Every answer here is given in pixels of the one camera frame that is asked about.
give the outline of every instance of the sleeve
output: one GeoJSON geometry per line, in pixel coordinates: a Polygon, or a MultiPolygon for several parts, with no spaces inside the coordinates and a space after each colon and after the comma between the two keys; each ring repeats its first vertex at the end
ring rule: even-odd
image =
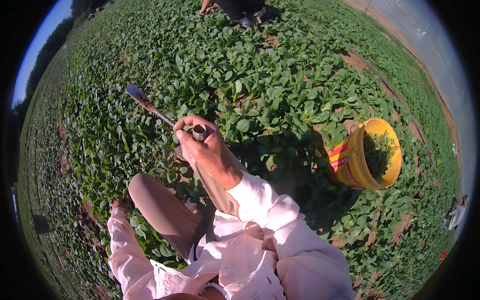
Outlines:
{"type": "Polygon", "coordinates": [[[274,231],[277,273],[287,299],[353,299],[348,263],[340,249],[305,222],[298,204],[248,173],[227,191],[238,202],[237,217],[274,231]]]}
{"type": "Polygon", "coordinates": [[[124,300],[152,300],[156,296],[154,269],[127,222],[126,213],[116,208],[107,223],[110,233],[108,265],[120,282],[124,300]]]}

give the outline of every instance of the sky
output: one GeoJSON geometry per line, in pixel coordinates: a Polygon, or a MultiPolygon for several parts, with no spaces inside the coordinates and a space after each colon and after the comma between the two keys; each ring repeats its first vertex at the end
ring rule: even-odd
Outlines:
{"type": "Polygon", "coordinates": [[[48,12],[47,16],[43,20],[40,27],[37,29],[34,38],[32,39],[28,49],[25,53],[20,69],[17,73],[17,79],[15,80],[15,88],[13,90],[13,103],[25,98],[25,87],[30,76],[30,72],[35,65],[38,52],[47,41],[48,36],[55,30],[58,24],[64,19],[68,18],[72,14],[70,5],[72,0],[59,0],[52,9],[48,12]]]}

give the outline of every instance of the red object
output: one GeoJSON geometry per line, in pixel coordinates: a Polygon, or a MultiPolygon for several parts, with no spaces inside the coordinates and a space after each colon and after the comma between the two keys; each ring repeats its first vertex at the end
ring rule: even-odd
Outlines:
{"type": "Polygon", "coordinates": [[[444,249],[444,250],[442,251],[442,255],[440,255],[440,258],[439,258],[439,259],[442,261],[442,260],[445,259],[446,256],[447,256],[447,249],[444,249]]]}

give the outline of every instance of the yellow bucket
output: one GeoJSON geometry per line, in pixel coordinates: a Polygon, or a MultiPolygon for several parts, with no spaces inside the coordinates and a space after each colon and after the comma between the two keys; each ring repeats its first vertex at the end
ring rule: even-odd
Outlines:
{"type": "Polygon", "coordinates": [[[402,166],[402,151],[395,131],[381,118],[371,118],[360,124],[355,132],[335,146],[328,156],[338,181],[352,185],[354,189],[362,189],[363,187],[371,189],[387,188],[395,183],[402,166]],[[377,182],[367,167],[363,152],[363,137],[369,133],[384,134],[385,130],[387,130],[389,137],[394,140],[390,143],[390,147],[395,147],[395,150],[388,170],[382,176],[380,182],[377,182]]]}

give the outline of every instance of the kneeling worker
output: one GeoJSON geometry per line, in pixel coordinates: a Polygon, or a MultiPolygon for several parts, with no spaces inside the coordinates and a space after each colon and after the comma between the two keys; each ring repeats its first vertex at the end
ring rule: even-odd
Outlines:
{"type": "Polygon", "coordinates": [[[248,28],[249,16],[254,16],[258,23],[262,22],[262,16],[265,14],[265,0],[204,0],[200,14],[208,13],[215,7],[221,7],[232,21],[248,28]]]}

